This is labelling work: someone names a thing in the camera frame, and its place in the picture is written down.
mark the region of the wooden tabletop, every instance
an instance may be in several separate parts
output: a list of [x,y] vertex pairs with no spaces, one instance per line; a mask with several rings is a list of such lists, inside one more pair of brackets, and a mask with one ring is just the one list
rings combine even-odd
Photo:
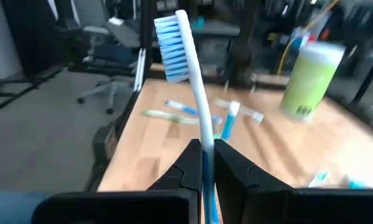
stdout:
[[[373,185],[373,132],[331,100],[324,99],[309,123],[295,121],[279,109],[282,91],[224,89],[206,85],[212,115],[227,109],[213,101],[236,100],[262,112],[261,124],[239,114],[227,142],[262,169],[293,187],[306,187],[315,173],[328,170],[333,187],[345,174]],[[125,126],[99,191],[146,190],[178,158],[189,141],[199,138],[198,125],[177,124],[141,115],[144,110],[182,114],[164,105],[176,100],[196,106],[188,83],[147,80]]]

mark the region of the chair armrest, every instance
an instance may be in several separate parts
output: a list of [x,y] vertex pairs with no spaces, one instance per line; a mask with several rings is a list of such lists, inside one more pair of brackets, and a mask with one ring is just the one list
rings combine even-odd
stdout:
[[103,27],[86,26],[82,29],[84,32],[90,32],[92,34],[104,34],[110,35],[110,32]]

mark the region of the gray office chair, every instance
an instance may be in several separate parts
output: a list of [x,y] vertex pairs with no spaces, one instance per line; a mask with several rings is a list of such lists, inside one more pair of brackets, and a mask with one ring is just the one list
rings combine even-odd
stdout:
[[[127,67],[136,64],[138,58],[131,53],[129,47],[139,47],[138,45],[125,46],[121,39],[120,45],[112,43],[113,36],[111,32],[104,27],[104,23],[109,20],[107,8],[103,0],[74,0],[75,10],[78,14],[80,25],[83,31],[90,36],[91,49],[88,56],[83,59],[83,63],[92,63],[94,60],[102,59],[105,61],[118,62]],[[110,77],[110,80],[98,82],[92,90],[85,91],[77,98],[78,103],[83,103],[85,98],[99,93],[108,93],[107,114],[113,113],[114,96],[121,91],[131,89],[133,79],[126,81]]]

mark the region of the green plastic cup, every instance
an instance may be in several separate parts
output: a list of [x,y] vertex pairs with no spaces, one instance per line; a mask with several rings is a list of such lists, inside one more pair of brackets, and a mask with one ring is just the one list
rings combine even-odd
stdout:
[[319,106],[345,48],[325,42],[309,43],[300,50],[280,108],[285,114],[310,121]]

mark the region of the floor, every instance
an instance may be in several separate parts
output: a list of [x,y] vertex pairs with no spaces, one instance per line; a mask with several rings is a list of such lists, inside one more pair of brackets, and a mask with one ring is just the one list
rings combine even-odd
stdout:
[[[72,73],[66,69],[0,110],[0,189],[24,192],[83,190],[92,168],[92,137],[116,119],[131,91],[115,100],[115,112],[105,113],[103,96],[78,95],[93,88],[103,75]],[[9,84],[19,92],[28,84]]]

